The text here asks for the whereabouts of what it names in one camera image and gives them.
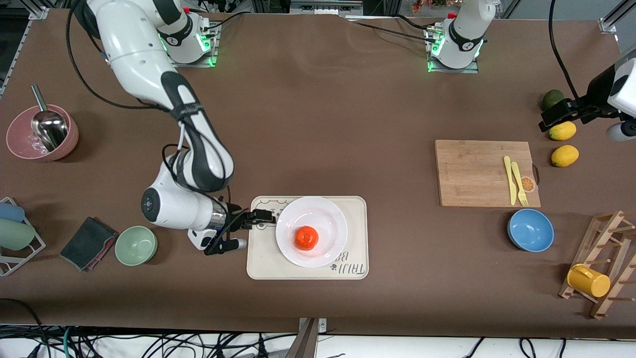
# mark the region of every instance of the white plate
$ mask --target white plate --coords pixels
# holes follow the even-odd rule
[[[296,248],[296,230],[311,226],[318,233],[318,243],[309,250]],[[282,254],[296,265],[319,268],[330,263],[347,243],[347,219],[342,210],[330,200],[306,196],[291,202],[280,213],[276,223],[276,242]]]

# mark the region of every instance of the green bowl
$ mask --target green bowl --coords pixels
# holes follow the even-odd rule
[[[126,266],[137,266],[150,260],[157,251],[157,238],[144,226],[129,227],[115,243],[115,256]]]

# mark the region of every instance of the tabletop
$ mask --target tabletop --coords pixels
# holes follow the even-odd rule
[[[628,165],[636,142],[610,142],[613,120],[577,123],[567,143],[580,159],[550,166],[562,143],[539,131],[537,101],[567,85],[547,22],[493,21],[477,75],[428,73],[421,41],[331,15],[242,15],[225,26],[217,66],[179,72],[233,155],[233,202],[347,195],[368,207],[366,278],[257,281],[245,271],[247,250],[207,257],[185,231],[144,219],[139,200],[178,126],[165,113],[93,97],[66,55],[66,15],[51,10],[33,23],[0,101],[5,132],[35,104],[37,83],[79,129],[78,146],[58,162],[23,161],[0,146],[0,196],[25,208],[47,244],[0,279],[0,292],[29,303],[45,324],[295,331],[298,317],[326,317],[343,334],[636,338],[633,303],[614,303],[597,321],[585,317],[586,300],[557,296],[590,215],[636,208]],[[421,35],[400,20],[365,21]],[[557,22],[555,33],[579,93],[619,57],[596,22]],[[75,20],[71,41],[98,93],[137,104]],[[553,246],[517,249],[506,235],[514,210],[440,207],[437,139],[528,141]],[[87,216],[119,232],[152,228],[155,257],[130,268],[112,250],[95,271],[77,272],[59,253]],[[4,306],[0,321],[29,317]]]

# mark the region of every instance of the blue bowl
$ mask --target blue bowl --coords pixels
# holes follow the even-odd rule
[[[519,248],[542,252],[555,239],[555,230],[550,220],[535,209],[521,209],[508,222],[508,236]]]

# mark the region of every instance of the knife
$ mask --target knife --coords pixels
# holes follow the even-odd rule
[[[513,172],[510,168],[510,157],[504,157],[504,165],[506,166],[506,175],[508,176],[508,187],[510,188],[510,205],[515,205],[516,201],[516,186],[513,182]]]

